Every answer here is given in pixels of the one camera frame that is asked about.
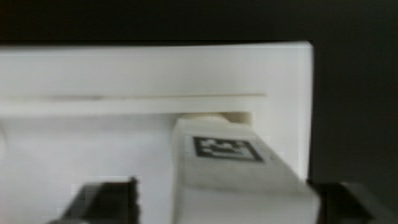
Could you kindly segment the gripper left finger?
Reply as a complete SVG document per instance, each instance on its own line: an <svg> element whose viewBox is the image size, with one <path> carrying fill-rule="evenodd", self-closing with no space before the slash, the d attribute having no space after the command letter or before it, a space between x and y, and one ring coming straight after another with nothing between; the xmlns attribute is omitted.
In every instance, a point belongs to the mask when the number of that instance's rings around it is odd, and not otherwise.
<svg viewBox="0 0 398 224"><path fill-rule="evenodd" d="M140 224L136 179L87 184L49 224Z"/></svg>

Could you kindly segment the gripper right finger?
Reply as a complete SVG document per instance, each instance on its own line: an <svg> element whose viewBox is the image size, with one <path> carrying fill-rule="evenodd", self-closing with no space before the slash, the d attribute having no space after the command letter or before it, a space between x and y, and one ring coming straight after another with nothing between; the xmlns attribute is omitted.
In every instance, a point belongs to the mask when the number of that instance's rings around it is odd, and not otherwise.
<svg viewBox="0 0 398 224"><path fill-rule="evenodd" d="M357 182L307 184L319 197L316 224L398 224L398 215Z"/></svg>

